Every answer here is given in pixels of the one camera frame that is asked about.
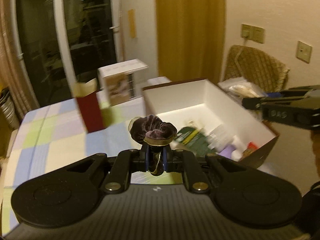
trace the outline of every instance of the glass door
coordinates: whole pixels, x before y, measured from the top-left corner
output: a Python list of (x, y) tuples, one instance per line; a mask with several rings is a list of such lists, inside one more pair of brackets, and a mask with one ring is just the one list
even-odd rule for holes
[(121, 61), (119, 0), (15, 1), (15, 43), (40, 106), (71, 98), (74, 82)]

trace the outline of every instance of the trash can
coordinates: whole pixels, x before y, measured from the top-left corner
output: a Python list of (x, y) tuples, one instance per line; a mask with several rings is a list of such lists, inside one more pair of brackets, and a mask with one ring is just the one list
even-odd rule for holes
[(14, 104), (10, 97), (10, 92), (8, 88), (4, 88), (0, 94), (0, 109), (4, 113), (11, 128), (18, 129), (20, 126), (19, 120), (16, 116)]

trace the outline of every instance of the red object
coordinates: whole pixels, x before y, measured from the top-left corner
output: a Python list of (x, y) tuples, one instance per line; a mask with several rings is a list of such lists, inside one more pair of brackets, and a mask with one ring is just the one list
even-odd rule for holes
[(93, 92), (83, 98), (76, 98), (88, 133), (104, 129), (96, 93), (97, 92)]
[(248, 149), (252, 149), (252, 150), (258, 150), (258, 147), (253, 143), (253, 142), (250, 142), (248, 143)]

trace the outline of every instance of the metal screw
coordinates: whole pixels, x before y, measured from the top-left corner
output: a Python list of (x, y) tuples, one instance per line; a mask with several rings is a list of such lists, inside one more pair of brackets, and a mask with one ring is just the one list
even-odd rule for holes
[(192, 185), (192, 187), (195, 189), (195, 190), (198, 190), (198, 191), (203, 191), (203, 190), (206, 190), (208, 189), (209, 185), (206, 184), (205, 182), (196, 182)]
[(106, 190), (115, 191), (121, 189), (121, 185), (117, 182), (109, 182), (105, 185)]

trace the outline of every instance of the pastel plaid tablecloth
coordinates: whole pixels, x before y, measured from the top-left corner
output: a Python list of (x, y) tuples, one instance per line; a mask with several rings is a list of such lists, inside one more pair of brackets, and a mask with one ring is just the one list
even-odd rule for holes
[[(108, 108), (101, 92), (98, 98), (101, 109), (108, 109), (112, 125), (89, 134), (74, 99), (27, 113), (13, 144), (5, 175), (2, 205), (4, 235), (18, 224), (10, 200), (14, 189), (23, 182), (95, 153), (103, 152), (112, 157), (122, 150), (141, 148), (131, 139), (127, 127), (132, 118), (145, 116), (143, 98), (111, 108)], [(149, 173), (137, 172), (132, 174), (131, 182), (171, 184), (181, 182), (181, 178), (174, 174), (154, 177)]]

